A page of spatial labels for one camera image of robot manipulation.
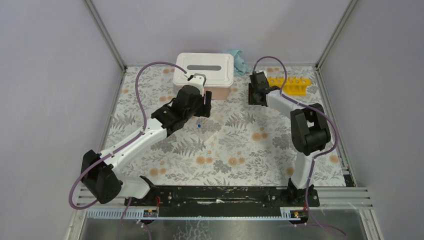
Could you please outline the pink plastic bin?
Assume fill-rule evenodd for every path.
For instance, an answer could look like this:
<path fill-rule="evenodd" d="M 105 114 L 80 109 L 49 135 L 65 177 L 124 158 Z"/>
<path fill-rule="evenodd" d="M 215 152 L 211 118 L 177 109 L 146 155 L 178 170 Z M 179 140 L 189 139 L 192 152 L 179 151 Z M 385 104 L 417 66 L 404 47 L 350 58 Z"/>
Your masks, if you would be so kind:
<path fill-rule="evenodd" d="M 230 87 L 209 87 L 207 90 L 211 92 L 213 100 L 226 100 L 231 92 Z"/>

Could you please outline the white plastic bin lid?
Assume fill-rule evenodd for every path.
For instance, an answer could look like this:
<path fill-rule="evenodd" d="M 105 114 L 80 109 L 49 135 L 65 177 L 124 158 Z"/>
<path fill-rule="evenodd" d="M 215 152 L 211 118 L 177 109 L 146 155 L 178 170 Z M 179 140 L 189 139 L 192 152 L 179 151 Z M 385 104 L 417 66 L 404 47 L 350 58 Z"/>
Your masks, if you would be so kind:
<path fill-rule="evenodd" d="M 183 86 L 186 76 L 202 74 L 206 77 L 205 87 L 229 88 L 234 82 L 234 57 L 228 53 L 180 53 L 176 65 L 186 70 L 186 74 L 177 71 L 173 74 L 175 86 Z"/>

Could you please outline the light blue cloth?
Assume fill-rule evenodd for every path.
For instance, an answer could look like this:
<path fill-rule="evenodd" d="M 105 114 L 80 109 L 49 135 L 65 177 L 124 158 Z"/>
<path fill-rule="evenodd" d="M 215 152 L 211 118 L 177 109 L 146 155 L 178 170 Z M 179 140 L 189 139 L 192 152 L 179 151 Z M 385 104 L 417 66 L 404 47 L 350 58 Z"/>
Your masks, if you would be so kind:
<path fill-rule="evenodd" d="M 242 52 L 243 51 L 240 49 L 226 50 L 223 52 L 233 57 L 233 73 L 235 77 L 241 77 L 251 72 L 251 68 L 241 57 Z"/>

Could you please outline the clear plastic zip bag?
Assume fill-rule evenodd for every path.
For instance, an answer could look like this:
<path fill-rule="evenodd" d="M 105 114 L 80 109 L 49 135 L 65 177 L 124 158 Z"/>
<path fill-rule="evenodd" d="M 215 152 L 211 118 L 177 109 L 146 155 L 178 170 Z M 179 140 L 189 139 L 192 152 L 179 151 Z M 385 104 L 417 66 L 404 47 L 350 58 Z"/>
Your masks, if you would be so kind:
<path fill-rule="evenodd" d="M 215 133 L 219 132 L 224 125 L 224 120 L 220 115 L 214 114 L 209 118 L 198 118 L 196 124 L 201 124 L 203 134 L 200 134 L 197 129 L 197 135 L 202 141 L 207 141 Z"/>

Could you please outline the yellow test tube rack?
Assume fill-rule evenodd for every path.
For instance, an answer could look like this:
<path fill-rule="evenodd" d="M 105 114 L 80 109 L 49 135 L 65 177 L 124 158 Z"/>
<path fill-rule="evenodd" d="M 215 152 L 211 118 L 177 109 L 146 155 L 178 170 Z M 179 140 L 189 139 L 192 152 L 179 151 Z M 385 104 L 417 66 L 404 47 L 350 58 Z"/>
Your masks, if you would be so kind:
<path fill-rule="evenodd" d="M 289 96 L 306 96 L 307 95 L 307 88 L 311 85 L 311 80 L 309 78 L 303 78 L 303 77 L 288 77 L 288 80 L 286 80 L 284 77 L 282 78 L 268 78 L 267 79 L 269 85 L 271 87 L 278 87 L 281 88 L 283 86 L 283 83 L 285 82 L 283 86 L 283 92 Z"/>

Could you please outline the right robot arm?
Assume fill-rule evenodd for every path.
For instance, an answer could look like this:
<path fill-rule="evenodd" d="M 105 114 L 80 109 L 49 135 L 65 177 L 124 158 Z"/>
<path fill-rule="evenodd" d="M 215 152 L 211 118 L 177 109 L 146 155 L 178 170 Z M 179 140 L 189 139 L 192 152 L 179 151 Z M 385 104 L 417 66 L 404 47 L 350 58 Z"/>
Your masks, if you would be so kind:
<path fill-rule="evenodd" d="M 248 84 L 248 104 L 277 110 L 290 120 L 291 141 L 295 147 L 296 163 L 287 186 L 287 201 L 301 205 L 312 193 L 314 161 L 311 154 L 321 152 L 331 141 L 331 132 L 324 109 L 319 103 L 305 105 L 270 86 L 264 72 L 253 72 Z"/>

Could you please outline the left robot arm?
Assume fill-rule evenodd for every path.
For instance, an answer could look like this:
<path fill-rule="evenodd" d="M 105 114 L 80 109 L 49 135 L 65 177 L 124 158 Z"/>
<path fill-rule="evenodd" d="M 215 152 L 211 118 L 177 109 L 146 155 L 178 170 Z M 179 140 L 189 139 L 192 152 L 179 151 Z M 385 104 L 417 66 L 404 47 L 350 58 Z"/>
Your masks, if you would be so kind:
<path fill-rule="evenodd" d="M 86 152 L 82 158 L 80 181 L 100 204 L 116 197 L 136 198 L 144 206 L 152 204 L 154 185 L 146 177 L 124 176 L 122 170 L 152 145 L 182 129 L 192 117 L 210 117 L 211 100 L 211 91 L 201 94 L 195 86 L 183 86 L 176 97 L 151 114 L 146 127 L 100 153 Z"/>

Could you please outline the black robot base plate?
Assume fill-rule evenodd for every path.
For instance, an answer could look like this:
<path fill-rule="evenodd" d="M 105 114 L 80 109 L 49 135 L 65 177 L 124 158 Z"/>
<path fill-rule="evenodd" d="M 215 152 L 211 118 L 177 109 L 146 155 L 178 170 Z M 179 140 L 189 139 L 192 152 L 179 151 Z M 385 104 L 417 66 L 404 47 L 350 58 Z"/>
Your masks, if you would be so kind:
<path fill-rule="evenodd" d="M 280 217 L 281 209 L 319 207 L 318 192 L 308 195 L 275 186 L 159 185 L 144 198 L 125 200 L 132 207 L 152 207 L 159 217 Z"/>

